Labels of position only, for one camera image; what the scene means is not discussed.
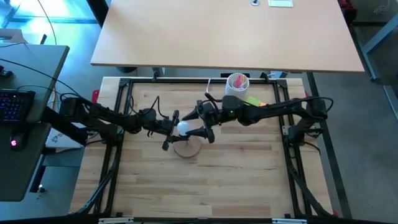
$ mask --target desk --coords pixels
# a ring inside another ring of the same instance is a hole
[[[114,108],[119,81],[116,77],[103,79],[99,103]],[[287,85],[290,98],[305,96],[301,79],[288,79]],[[205,98],[205,89],[206,84],[135,83],[134,109],[150,107],[160,95],[161,112],[171,116],[173,110],[180,110],[182,117],[191,112],[196,100]],[[212,84],[210,93],[221,98],[224,85]],[[271,86],[251,84],[248,94],[266,103],[275,103]],[[203,140],[199,155],[192,159],[178,157],[171,147],[163,151],[164,136],[154,134],[151,139],[144,130],[135,135],[126,133],[112,214],[123,212],[124,216],[135,218],[266,218],[293,214],[278,118],[263,119],[249,127],[230,122],[213,130],[215,143]],[[307,141],[316,144],[312,139]],[[102,144],[86,147],[71,212],[81,208],[97,188],[105,147]],[[318,151],[303,146],[301,157],[308,188],[331,212]]]
[[[95,14],[106,10],[93,6]],[[114,0],[91,63],[364,71],[335,0],[294,1],[292,8],[266,0]]]
[[[13,45],[0,48],[0,58],[17,62],[58,78],[69,47],[54,45]],[[44,86],[52,90],[55,80],[33,72],[27,68],[0,61],[6,70],[14,72],[10,78],[0,80],[0,88],[15,89],[22,85]],[[44,108],[50,98],[51,91],[45,88],[26,87],[22,90],[35,91],[34,104],[27,121],[40,121]],[[21,201],[32,179],[37,161],[39,160],[51,125],[38,123],[32,125],[25,149],[20,152],[9,148],[9,136],[13,129],[10,125],[2,125],[0,129],[0,201]]]

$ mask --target white ball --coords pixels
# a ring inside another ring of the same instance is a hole
[[[179,135],[186,136],[187,132],[191,131],[193,128],[188,121],[180,121],[177,124],[177,131]]]

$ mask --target wooden table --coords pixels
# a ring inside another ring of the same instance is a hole
[[[93,65],[363,72],[336,0],[113,0]]]
[[[301,79],[287,79],[287,83],[291,98],[305,96]],[[98,102],[113,108],[118,85],[119,78],[105,77]],[[160,95],[161,112],[171,116],[173,110],[180,110],[182,117],[191,112],[196,100],[205,99],[205,89],[204,84],[135,83],[134,109],[150,107]],[[211,85],[210,93],[222,97],[224,85]],[[249,94],[266,103],[275,102],[269,85],[251,84]],[[125,134],[112,213],[134,217],[262,218],[293,214],[278,119],[263,119],[248,127],[230,122],[213,130],[215,143],[203,140],[199,155],[192,159],[178,157],[172,147],[163,151],[164,136],[154,134],[153,139],[148,138],[146,131]],[[316,144],[312,139],[307,141]],[[99,143],[86,147],[71,212],[81,208],[97,188],[104,152],[105,145]],[[301,155],[308,188],[331,212],[318,151],[306,145],[301,147]]]

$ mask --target gray floor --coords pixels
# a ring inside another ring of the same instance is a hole
[[[49,24],[42,18],[31,18],[32,15],[42,16],[40,8],[34,3],[24,5],[25,2],[22,3],[13,19],[8,22],[4,22],[4,18],[9,16],[10,7],[0,10],[3,19],[1,22],[8,28],[46,33],[48,35],[46,43],[53,44]],[[86,2],[66,0],[54,2],[61,4],[63,10],[51,12],[50,16],[86,20],[86,24],[62,22],[53,24],[58,44],[70,46],[70,53],[60,76],[61,80],[70,84],[83,96],[91,98],[92,91],[100,88],[101,79],[104,76],[152,75],[150,68],[140,68],[136,72],[123,74],[112,67],[91,66],[90,59],[100,28],[97,24],[90,24],[93,15],[85,5]],[[45,8],[51,8],[51,0],[42,0],[42,3]],[[391,6],[385,14],[375,16],[373,10],[377,3],[376,1],[355,1],[359,10],[358,21],[388,21],[398,10],[396,2],[391,1]],[[379,29],[380,27],[359,28],[357,31],[365,36],[365,39],[361,41],[367,41]],[[376,63],[379,65],[383,81],[393,86],[396,82],[398,83],[396,38],[397,35],[393,34],[391,39],[375,52]],[[166,75],[217,77],[225,71],[170,68],[166,70]],[[251,71],[250,73],[256,77],[261,72]],[[79,82],[81,76],[85,77],[86,83]],[[309,91],[305,76],[291,74],[289,77],[303,77],[306,90]],[[397,222],[398,163],[396,160],[398,150],[396,146],[398,139],[396,136],[398,121],[394,117],[381,86],[370,82],[367,73],[316,73],[315,78],[321,96],[329,96],[335,100],[335,106],[329,114],[328,125],[353,217]],[[57,85],[57,90],[69,91],[61,85]],[[331,202],[339,212],[325,147],[321,139],[318,143],[322,152],[321,157]],[[19,203],[0,202],[0,220],[67,214],[82,152],[66,152],[47,159],[47,164],[58,166],[48,168],[44,175],[42,183],[48,192],[40,195],[27,193],[25,199]]]

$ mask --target small white label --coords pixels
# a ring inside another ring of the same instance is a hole
[[[270,7],[293,7],[293,0],[268,0]]]

